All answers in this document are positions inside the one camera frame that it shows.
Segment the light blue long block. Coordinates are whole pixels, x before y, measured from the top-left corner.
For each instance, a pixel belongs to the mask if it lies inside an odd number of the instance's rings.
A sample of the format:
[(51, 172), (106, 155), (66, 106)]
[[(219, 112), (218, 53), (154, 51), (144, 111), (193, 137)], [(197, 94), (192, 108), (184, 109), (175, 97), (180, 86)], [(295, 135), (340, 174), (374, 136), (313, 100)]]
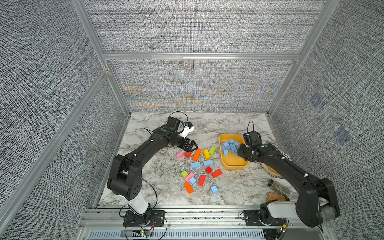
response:
[(201, 163), (200, 162), (191, 163), (191, 168), (192, 169), (199, 168), (199, 167), (201, 167)]
[(237, 154), (236, 146), (234, 144), (230, 144), (230, 148), (231, 148), (231, 153), (236, 155)]

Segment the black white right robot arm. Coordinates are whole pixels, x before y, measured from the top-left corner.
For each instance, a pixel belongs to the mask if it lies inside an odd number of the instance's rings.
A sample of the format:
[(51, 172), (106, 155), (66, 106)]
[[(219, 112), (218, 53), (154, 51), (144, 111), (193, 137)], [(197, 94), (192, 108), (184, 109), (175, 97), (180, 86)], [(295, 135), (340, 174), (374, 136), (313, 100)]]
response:
[(249, 162), (260, 162), (274, 169), (298, 193), (296, 201), (269, 201), (261, 204), (259, 220), (270, 225), (278, 219), (301, 220), (314, 228), (340, 216), (340, 207), (333, 182), (319, 179), (298, 167), (271, 144), (263, 144), (261, 135), (247, 132), (237, 154)]

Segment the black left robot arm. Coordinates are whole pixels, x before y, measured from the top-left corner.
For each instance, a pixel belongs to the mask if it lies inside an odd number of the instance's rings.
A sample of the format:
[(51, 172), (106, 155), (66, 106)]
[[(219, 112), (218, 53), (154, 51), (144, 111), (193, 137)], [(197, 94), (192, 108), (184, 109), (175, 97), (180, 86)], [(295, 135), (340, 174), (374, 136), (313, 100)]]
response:
[(153, 208), (141, 194), (145, 181), (142, 177), (144, 166), (165, 147), (177, 147), (186, 153), (196, 151), (198, 145), (187, 137), (194, 129), (192, 122), (182, 122), (169, 116), (162, 126), (149, 131), (150, 137), (137, 149), (124, 156), (114, 157), (107, 188), (115, 195), (125, 198), (133, 213), (139, 216), (150, 213)]

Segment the pink block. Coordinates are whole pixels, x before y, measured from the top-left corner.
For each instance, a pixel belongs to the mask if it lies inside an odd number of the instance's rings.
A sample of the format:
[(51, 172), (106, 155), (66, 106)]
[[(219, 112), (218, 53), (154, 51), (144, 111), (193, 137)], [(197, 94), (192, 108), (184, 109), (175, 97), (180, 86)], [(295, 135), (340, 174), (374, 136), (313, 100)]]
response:
[(181, 152), (179, 152), (179, 153), (176, 155), (176, 157), (177, 157), (177, 159), (179, 159), (179, 158), (183, 157), (184, 155), (185, 155), (185, 151), (181, 151)]
[(186, 182), (189, 182), (191, 178), (193, 178), (195, 176), (194, 173), (189, 173), (186, 177), (185, 177), (185, 181)]

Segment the orange long block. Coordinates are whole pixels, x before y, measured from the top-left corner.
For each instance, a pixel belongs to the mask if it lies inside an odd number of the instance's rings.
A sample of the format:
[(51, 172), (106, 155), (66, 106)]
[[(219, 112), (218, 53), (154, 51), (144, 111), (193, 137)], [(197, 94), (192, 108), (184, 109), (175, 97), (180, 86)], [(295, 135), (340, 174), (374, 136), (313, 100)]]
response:
[(201, 149), (197, 149), (194, 156), (193, 156), (193, 161), (197, 162), (198, 159), (199, 159), (199, 156), (201, 154), (202, 150)]

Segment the yellow block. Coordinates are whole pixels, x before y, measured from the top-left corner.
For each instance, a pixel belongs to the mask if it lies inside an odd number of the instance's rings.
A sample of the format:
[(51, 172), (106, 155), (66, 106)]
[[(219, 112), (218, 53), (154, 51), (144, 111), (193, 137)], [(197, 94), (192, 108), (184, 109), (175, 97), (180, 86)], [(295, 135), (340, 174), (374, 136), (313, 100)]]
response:
[(205, 157), (206, 161), (208, 161), (208, 160), (211, 159), (211, 155), (210, 155), (209, 150), (205, 149), (205, 150), (203, 151), (203, 153), (204, 153), (204, 157)]

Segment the yellow plastic tray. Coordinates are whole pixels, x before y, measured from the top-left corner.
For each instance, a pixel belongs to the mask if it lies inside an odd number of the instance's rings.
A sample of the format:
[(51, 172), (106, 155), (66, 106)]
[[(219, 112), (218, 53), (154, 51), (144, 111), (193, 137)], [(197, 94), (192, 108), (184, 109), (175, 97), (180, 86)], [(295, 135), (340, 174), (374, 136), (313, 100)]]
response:
[(239, 142), (240, 144), (244, 144), (245, 141), (243, 137), (239, 134), (222, 134), (219, 137), (219, 143), (220, 143), (220, 153), (221, 153), (221, 160), (222, 165), (227, 170), (242, 170), (246, 168), (249, 165), (249, 162), (245, 161), (243, 158), (240, 158), (237, 154), (234, 155), (231, 153), (231, 149), (229, 151), (228, 156), (224, 156), (223, 149), (221, 147), (222, 142), (229, 142), (230, 139), (234, 139), (235, 142)]

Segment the lime green cube block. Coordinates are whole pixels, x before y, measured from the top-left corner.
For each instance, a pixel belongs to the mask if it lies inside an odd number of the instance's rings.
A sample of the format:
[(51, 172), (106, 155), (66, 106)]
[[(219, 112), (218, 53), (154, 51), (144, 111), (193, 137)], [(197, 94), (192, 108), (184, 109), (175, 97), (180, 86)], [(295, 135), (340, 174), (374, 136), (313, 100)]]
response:
[(186, 171), (183, 171), (183, 172), (181, 173), (181, 175), (182, 175), (183, 178), (186, 178), (186, 177), (188, 176), (188, 173), (187, 173)]

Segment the small red cube block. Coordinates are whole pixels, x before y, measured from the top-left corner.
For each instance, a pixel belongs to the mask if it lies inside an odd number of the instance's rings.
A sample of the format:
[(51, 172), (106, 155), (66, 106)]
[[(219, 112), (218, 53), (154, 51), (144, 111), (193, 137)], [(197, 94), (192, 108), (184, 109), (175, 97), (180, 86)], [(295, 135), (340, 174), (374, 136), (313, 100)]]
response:
[(205, 172), (209, 175), (209, 174), (211, 174), (211, 172), (213, 171), (213, 169), (211, 168), (211, 167), (207, 167), (206, 169), (205, 169)]

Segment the red long block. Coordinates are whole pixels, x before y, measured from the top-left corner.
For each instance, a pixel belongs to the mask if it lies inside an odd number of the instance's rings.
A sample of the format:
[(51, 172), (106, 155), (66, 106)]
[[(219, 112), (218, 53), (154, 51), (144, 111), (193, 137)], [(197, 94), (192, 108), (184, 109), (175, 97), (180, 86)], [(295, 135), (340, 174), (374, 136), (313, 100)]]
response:
[(199, 181), (198, 181), (198, 185), (200, 187), (203, 187), (204, 184), (205, 184), (205, 180), (206, 180), (206, 176), (205, 175), (201, 175), (200, 178), (199, 178)]

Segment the glass bottle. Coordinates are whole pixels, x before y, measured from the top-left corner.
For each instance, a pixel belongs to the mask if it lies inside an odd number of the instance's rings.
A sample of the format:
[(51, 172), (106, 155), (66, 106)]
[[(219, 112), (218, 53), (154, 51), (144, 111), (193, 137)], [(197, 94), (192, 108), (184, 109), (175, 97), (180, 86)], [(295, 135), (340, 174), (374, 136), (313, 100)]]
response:
[(289, 197), (291, 194), (291, 190), (286, 188), (284, 185), (274, 181), (274, 180), (269, 180), (267, 183), (267, 186), (279, 193), (280, 195), (283, 195), (285, 197)]

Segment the brown wooden item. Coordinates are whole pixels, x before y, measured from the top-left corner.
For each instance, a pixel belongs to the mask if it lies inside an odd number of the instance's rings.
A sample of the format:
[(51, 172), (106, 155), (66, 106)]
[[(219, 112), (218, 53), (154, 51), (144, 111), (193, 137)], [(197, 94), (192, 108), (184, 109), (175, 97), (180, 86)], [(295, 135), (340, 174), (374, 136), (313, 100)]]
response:
[(279, 195), (275, 193), (268, 192), (266, 193), (266, 201), (289, 201), (290, 199), (284, 195)]

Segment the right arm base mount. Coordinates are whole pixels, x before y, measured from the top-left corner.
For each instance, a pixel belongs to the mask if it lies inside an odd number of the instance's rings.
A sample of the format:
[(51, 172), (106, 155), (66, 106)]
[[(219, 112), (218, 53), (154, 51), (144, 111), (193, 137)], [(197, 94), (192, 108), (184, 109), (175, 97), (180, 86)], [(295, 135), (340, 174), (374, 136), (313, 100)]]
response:
[(246, 222), (246, 226), (255, 227), (255, 226), (283, 226), (286, 223), (285, 219), (282, 218), (272, 218), (264, 211), (259, 213), (260, 210), (245, 210), (243, 211), (243, 218)]

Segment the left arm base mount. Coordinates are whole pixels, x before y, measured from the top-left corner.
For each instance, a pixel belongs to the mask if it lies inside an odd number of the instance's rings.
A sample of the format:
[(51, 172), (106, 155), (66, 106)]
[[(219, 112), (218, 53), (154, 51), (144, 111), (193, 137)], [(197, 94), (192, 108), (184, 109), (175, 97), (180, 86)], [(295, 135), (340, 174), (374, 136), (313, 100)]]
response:
[(165, 211), (151, 211), (148, 214), (138, 215), (132, 211), (126, 211), (124, 227), (163, 227), (165, 222)]

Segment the aluminium front rail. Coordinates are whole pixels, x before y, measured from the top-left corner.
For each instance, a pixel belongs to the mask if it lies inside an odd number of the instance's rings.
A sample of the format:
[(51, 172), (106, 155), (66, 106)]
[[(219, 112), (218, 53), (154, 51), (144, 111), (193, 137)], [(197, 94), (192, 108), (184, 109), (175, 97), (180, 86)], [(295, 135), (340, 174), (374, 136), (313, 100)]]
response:
[[(244, 211), (255, 211), (257, 205), (245, 206), (157, 206), (156, 210), (165, 211), (165, 220), (162, 227), (165, 229), (250, 229), (246, 225)], [(93, 229), (123, 229), (122, 215), (128, 208), (122, 206), (101, 206), (87, 209), (81, 220), (80, 230)]]

